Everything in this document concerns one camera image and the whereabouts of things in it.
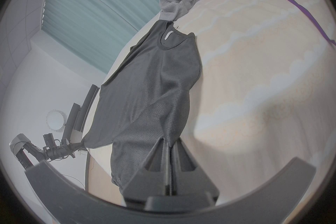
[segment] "bed sheet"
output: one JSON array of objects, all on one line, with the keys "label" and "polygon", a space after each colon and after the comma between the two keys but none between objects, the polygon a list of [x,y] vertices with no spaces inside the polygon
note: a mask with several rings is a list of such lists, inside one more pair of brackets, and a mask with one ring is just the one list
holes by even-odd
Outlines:
[{"label": "bed sheet", "polygon": [[[335,39],[324,0],[296,1]],[[128,42],[107,78],[158,17]],[[219,188],[217,204],[257,188],[295,156],[317,166],[307,201],[336,153],[335,50],[287,0],[200,0],[174,27],[196,35],[203,70],[181,138]],[[108,174],[111,151],[89,149]]]}]

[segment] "robotic arm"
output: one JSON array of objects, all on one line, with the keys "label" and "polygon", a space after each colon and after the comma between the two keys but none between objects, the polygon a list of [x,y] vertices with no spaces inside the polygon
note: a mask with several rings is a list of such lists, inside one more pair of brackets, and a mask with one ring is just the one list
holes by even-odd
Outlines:
[{"label": "robotic arm", "polygon": [[69,143],[67,138],[63,138],[62,141],[60,141],[60,145],[57,146],[52,133],[44,134],[43,138],[46,144],[43,149],[40,149],[37,146],[33,145],[24,134],[17,135],[10,142],[9,146],[12,153],[16,156],[24,169],[27,170],[29,167],[33,166],[31,161],[23,151],[24,149],[27,150],[28,153],[33,155],[39,162],[42,162],[49,159],[50,161],[55,159],[66,159],[69,156],[75,158],[74,152],[83,148],[82,143],[72,144]]}]

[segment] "beige bed sheet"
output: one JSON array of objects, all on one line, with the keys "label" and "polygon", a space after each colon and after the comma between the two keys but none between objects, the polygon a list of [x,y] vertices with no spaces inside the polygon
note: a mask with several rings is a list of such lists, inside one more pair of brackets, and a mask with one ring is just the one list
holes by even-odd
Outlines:
[{"label": "beige bed sheet", "polygon": [[[324,0],[296,1],[335,39]],[[107,78],[157,19],[128,42]],[[219,188],[217,204],[257,188],[295,156],[317,166],[303,202],[336,153],[334,48],[287,0],[200,0],[174,27],[197,38],[203,71],[181,137]],[[112,145],[89,151],[110,174]]]}]

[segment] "gray knit fabric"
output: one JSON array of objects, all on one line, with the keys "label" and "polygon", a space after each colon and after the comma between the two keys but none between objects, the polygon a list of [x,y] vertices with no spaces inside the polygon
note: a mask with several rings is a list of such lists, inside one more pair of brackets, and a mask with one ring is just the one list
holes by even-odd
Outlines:
[{"label": "gray knit fabric", "polygon": [[198,0],[160,0],[160,20],[175,21],[186,15]]}]

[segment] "bed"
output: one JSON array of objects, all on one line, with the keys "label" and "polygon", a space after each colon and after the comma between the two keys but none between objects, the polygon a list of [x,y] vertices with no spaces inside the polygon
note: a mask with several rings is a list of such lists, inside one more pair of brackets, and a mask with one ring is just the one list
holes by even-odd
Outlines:
[{"label": "bed", "polygon": [[[324,0],[296,1],[335,39]],[[106,78],[158,18],[127,43]],[[174,27],[196,35],[203,70],[181,138],[220,190],[217,204],[252,191],[297,156],[317,167],[303,205],[336,154],[334,48],[287,0],[200,0]],[[88,151],[110,175],[112,145]]]}]

